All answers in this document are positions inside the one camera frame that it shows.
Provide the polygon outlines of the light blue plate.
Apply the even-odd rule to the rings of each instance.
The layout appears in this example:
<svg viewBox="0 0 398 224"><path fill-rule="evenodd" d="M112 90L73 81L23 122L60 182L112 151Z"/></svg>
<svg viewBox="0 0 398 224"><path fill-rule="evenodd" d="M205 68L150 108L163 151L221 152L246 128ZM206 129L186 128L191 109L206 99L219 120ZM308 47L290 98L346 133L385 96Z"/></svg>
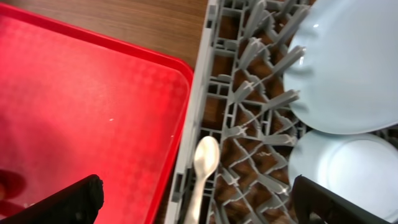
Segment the light blue plate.
<svg viewBox="0 0 398 224"><path fill-rule="evenodd" d="M291 45L290 108L313 129L358 134L397 124L397 0L319 0Z"/></svg>

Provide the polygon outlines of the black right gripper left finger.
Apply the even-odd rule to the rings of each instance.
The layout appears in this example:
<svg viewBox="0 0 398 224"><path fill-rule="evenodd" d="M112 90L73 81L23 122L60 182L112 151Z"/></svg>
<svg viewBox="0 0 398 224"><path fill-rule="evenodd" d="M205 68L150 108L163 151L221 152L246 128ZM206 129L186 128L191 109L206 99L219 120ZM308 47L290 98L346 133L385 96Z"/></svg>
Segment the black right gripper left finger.
<svg viewBox="0 0 398 224"><path fill-rule="evenodd" d="M92 174L19 212L8 202L6 210L13 214L1 224L93 224L103 205L103 181Z"/></svg>

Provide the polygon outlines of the small light blue bowl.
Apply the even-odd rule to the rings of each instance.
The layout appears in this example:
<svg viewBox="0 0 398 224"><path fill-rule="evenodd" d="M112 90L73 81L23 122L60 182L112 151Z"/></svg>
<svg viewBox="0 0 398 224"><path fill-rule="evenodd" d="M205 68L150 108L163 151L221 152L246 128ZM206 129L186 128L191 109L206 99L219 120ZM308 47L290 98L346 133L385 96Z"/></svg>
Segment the small light blue bowl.
<svg viewBox="0 0 398 224"><path fill-rule="evenodd" d="M290 153L289 182L299 175L385 221L397 221L397 148L378 136L312 130Z"/></svg>

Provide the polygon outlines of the white plastic spoon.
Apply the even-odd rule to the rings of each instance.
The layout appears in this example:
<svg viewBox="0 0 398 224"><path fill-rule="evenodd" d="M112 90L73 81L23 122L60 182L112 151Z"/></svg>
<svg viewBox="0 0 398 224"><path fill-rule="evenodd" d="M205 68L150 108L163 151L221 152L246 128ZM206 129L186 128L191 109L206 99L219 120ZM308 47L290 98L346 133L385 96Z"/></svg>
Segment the white plastic spoon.
<svg viewBox="0 0 398 224"><path fill-rule="evenodd" d="M193 158L196 181L183 221L184 224L198 224L206 180L214 173L219 163L220 147L218 141L212 136L203 137L197 145Z"/></svg>

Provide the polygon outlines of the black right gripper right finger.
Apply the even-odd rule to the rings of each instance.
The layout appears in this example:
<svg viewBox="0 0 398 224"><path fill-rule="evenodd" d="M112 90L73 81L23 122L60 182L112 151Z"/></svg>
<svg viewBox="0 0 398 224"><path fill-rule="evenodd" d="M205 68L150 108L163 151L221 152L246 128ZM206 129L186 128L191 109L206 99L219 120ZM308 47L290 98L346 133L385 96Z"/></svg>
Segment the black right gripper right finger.
<svg viewBox="0 0 398 224"><path fill-rule="evenodd" d="M294 180L292 202L298 224L389 224L302 175Z"/></svg>

